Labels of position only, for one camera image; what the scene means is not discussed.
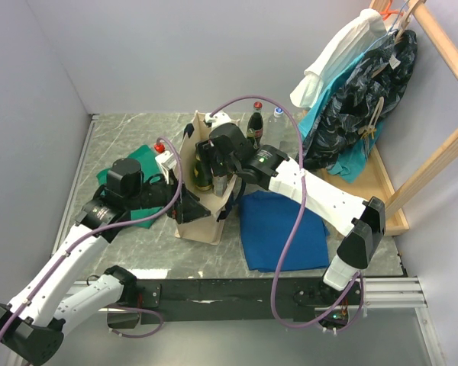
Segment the clear water bottle blue cap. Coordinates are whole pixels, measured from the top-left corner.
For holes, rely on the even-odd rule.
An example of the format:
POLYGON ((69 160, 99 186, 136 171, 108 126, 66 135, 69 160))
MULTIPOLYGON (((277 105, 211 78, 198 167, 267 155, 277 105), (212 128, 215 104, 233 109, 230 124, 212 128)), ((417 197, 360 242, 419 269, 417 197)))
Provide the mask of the clear water bottle blue cap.
POLYGON ((285 114, 277 107, 266 122, 266 144, 279 148, 285 132, 285 114))

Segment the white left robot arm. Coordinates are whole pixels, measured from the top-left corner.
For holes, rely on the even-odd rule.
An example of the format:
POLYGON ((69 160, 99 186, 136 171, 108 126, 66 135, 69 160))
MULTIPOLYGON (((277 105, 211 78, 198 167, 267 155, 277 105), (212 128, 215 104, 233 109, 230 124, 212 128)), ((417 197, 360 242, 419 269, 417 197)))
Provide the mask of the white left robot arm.
POLYGON ((136 210, 157 208, 151 219, 167 214, 183 223, 184 214, 202 208, 186 190, 178 158, 156 158, 161 173, 147 178, 136 159, 116 161, 106 182, 85 203, 55 254, 36 277, 7 303, 0 303, 0 344, 31 365, 47 363, 65 336, 106 306, 141 310, 137 278, 114 265, 91 285, 68 297, 79 273, 112 243, 120 231, 135 224, 136 210))

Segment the green glass bottle front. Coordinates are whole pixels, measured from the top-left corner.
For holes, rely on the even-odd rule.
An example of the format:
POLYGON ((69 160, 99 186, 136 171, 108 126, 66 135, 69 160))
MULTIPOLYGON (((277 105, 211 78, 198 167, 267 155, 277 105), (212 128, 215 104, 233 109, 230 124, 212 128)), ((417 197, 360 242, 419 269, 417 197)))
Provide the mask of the green glass bottle front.
POLYGON ((261 133, 262 130, 254 130, 253 128, 247 129, 247 139, 251 142, 254 149, 260 147, 261 133))

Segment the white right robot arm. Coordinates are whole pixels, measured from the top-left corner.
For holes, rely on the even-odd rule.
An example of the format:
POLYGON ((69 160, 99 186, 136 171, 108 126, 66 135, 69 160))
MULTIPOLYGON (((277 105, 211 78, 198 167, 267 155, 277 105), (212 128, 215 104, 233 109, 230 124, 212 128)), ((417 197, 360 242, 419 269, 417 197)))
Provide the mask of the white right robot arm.
POLYGON ((300 167, 271 145, 255 148, 234 123, 211 131, 196 143, 195 151, 207 172, 233 173, 243 182, 281 194, 330 223, 343 241, 319 285, 326 303, 337 303, 346 286, 366 269, 385 235, 385 205, 377 197, 365 200, 348 194, 300 167))

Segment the red silver beverage can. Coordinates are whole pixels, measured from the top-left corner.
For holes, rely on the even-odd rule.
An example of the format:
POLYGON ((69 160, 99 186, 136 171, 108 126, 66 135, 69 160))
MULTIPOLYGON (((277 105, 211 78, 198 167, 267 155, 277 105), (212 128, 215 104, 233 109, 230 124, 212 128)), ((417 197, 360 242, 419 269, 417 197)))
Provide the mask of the red silver beverage can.
POLYGON ((214 194, 222 197, 227 189, 227 175, 214 175, 212 184, 214 194))

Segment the dark cola glass bottle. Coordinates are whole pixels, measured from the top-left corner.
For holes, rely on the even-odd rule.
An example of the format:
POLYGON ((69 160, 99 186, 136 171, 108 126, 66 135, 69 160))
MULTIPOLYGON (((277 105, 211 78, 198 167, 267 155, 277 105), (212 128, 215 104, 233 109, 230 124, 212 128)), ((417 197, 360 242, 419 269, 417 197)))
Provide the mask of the dark cola glass bottle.
POLYGON ((263 116, 261 114, 263 104, 260 101, 256 101, 253 104, 253 113, 248 121, 247 129, 253 128, 254 130, 262 130, 261 138, 263 136, 263 116))

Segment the beige canvas tote bag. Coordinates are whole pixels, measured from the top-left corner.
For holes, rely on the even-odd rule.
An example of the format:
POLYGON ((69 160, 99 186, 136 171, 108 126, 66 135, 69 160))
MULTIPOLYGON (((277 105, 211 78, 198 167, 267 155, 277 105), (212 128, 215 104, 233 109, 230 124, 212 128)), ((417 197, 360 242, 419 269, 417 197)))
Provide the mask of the beige canvas tote bag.
POLYGON ((212 188, 207 191, 200 191, 195 186, 192 179, 193 167, 195 166, 195 144, 202 140, 206 140, 211 132, 211 128, 207 127, 203 122, 204 118, 205 115, 203 113, 198 111, 195 112, 191 122, 194 127, 194 132, 191 136, 184 133, 179 155, 185 187, 188 192, 193 193, 199 199, 198 202, 205 209, 209 210, 210 214, 207 217, 198 218, 189 223, 177 223, 175 236, 217 245, 220 242, 224 227, 224 219, 218 221, 218 217, 220 213, 224 211, 225 204, 229 201, 230 194, 233 192, 234 186, 236 185, 237 177, 235 175, 231 176, 227 181, 224 194, 220 197, 214 194, 212 188))

